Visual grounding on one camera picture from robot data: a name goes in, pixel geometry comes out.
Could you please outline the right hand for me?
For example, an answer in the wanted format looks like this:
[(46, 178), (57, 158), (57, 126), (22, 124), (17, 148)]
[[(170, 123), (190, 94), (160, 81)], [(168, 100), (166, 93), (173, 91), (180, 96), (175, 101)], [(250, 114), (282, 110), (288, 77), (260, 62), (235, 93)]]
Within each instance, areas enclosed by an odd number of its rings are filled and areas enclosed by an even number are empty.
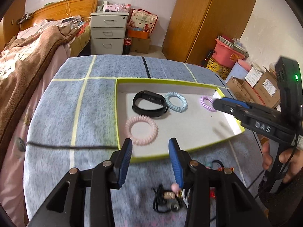
[[(283, 151), (279, 156), (279, 161), (281, 163), (286, 163), (291, 157), (293, 150), (287, 149)], [(262, 167), (264, 170), (269, 169), (270, 165), (273, 163), (273, 158), (270, 156), (270, 142), (265, 141), (262, 144), (263, 162)], [(283, 178), (283, 183), (287, 183), (293, 179), (302, 169), (303, 166), (303, 155), (302, 150), (296, 149), (291, 160), (289, 161), (288, 171)]]

